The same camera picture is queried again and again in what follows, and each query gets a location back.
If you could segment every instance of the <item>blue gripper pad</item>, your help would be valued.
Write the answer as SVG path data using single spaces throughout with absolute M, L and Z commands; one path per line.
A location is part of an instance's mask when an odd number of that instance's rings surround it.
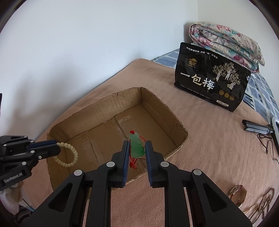
M 125 159 L 123 164 L 123 186 L 125 187 L 128 177 L 128 168 L 129 168 L 129 150 L 130 150 L 130 142 L 128 142 Z
M 46 140 L 42 142 L 36 142 L 36 143 L 31 143 L 28 147 L 29 150 L 42 147 L 42 146 L 48 146 L 48 145 L 55 145 L 57 142 L 55 140 Z
M 146 166 L 147 166 L 147 174 L 148 174 L 148 180 L 150 183 L 150 186 L 153 185 L 153 178 L 152 178 L 152 164 L 150 159 L 150 151 L 149 151 L 149 145 L 145 142 L 145 158 L 146 158 Z

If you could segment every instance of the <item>folded quilt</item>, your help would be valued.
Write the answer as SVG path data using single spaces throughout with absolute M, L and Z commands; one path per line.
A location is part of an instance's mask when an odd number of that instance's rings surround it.
M 252 73 L 259 73 L 259 64 L 265 64 L 258 43 L 229 27 L 198 22 L 190 26 L 189 36 L 194 44 L 215 51 Z

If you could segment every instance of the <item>cream bead bracelet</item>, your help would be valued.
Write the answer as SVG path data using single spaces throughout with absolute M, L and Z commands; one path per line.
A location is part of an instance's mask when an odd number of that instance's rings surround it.
M 65 163 L 65 162 L 62 162 L 61 160 L 59 160 L 59 158 L 57 156 L 54 156 L 53 158 L 55 159 L 55 161 L 64 166 L 64 167 L 70 167 L 70 166 L 73 166 L 74 164 L 76 164 L 77 160 L 78 160 L 78 153 L 76 151 L 76 149 L 71 145 L 71 144 L 68 144 L 68 143 L 57 143 L 57 145 L 59 147 L 66 147 L 66 148 L 69 148 L 73 153 L 74 153 L 74 161 L 71 162 L 71 163 Z

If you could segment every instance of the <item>white wall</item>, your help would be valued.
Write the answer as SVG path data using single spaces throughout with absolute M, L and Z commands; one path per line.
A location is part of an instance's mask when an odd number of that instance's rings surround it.
M 266 62 L 261 75 L 279 104 L 279 40 L 258 8 L 249 0 L 198 0 L 198 20 L 231 27 L 259 44 Z
M 179 48 L 196 0 L 27 0 L 0 34 L 0 135 L 36 138 L 137 58 Z

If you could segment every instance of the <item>open cardboard box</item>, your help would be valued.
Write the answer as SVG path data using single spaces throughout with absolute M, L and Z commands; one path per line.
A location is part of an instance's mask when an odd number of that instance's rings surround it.
M 74 166 L 63 167 L 51 157 L 47 159 L 53 189 L 76 169 L 85 172 L 111 160 L 134 130 L 151 140 L 155 151 L 164 158 L 177 150 L 188 133 L 171 110 L 146 88 L 130 88 L 111 94 L 55 125 L 48 139 L 67 142 L 78 152 Z M 71 150 L 61 148 L 59 159 L 70 163 Z M 137 169 L 129 168 L 128 180 L 146 172 L 146 162 L 139 159 Z

